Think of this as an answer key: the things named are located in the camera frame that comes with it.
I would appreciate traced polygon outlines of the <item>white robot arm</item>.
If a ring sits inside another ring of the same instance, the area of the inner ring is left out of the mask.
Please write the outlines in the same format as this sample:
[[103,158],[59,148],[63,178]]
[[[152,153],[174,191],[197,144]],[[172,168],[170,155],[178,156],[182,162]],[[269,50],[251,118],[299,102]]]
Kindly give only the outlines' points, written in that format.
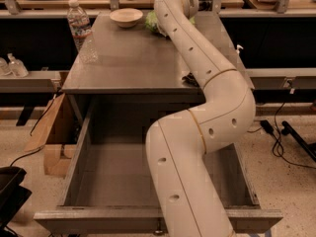
[[170,237],[235,237],[203,163],[246,133],[256,105],[245,76],[190,22],[198,0],[155,0],[158,25],[201,87],[205,102],[155,121],[146,154]]

